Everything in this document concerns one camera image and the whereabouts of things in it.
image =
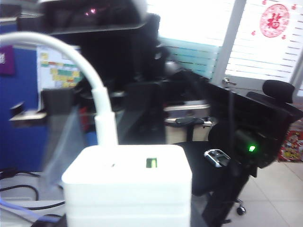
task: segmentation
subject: window blind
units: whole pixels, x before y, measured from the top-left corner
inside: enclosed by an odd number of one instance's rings
[[[289,82],[303,48],[301,0],[247,0],[226,75]]]
[[[211,78],[234,0],[148,0],[160,15],[159,37],[185,68]]]

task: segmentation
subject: white cable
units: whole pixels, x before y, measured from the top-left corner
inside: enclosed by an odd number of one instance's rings
[[[97,116],[96,132],[100,145],[117,145],[115,114],[111,110],[107,89],[91,64],[76,50],[61,40],[35,32],[13,32],[0,35],[0,46],[19,43],[35,43],[49,46],[66,55],[82,71],[92,87]]]

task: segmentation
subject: chair seat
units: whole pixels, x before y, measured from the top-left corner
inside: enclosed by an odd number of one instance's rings
[[[224,167],[216,168],[204,158],[204,152],[211,149],[208,141],[176,143],[184,149],[193,173],[192,193],[201,196],[220,185]]]

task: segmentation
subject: tiled floor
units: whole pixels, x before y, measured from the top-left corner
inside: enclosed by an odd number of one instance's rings
[[[247,214],[239,216],[235,206],[227,227],[302,227],[303,163],[278,163],[259,169],[251,177],[240,199]]]

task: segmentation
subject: blue wall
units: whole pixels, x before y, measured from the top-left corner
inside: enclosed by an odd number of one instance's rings
[[[16,31],[16,25],[1,26],[0,32]],[[46,127],[14,128],[9,109],[25,102],[25,109],[38,105],[36,51],[14,48],[15,74],[0,74],[0,168],[40,170],[46,142]]]

